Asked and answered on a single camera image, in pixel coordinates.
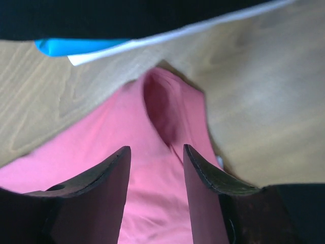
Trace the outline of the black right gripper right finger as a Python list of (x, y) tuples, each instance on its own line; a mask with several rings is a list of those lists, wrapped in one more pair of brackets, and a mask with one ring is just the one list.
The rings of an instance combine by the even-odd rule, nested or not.
[(324, 184), (253, 187), (183, 148), (194, 243), (324, 243)]

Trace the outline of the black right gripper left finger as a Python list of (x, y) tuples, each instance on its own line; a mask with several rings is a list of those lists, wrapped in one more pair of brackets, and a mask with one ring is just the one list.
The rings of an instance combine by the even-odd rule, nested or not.
[(1, 243), (117, 243), (130, 167), (124, 146), (46, 191), (1, 189)]

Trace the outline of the red t shirt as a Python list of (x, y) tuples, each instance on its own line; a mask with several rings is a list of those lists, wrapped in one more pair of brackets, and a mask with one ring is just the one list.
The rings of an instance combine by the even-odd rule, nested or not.
[(46, 190), (129, 146), (131, 174), (119, 243), (192, 243), (185, 144), (218, 165), (203, 93), (153, 68), (53, 140), (3, 167), (1, 186), (18, 193)]

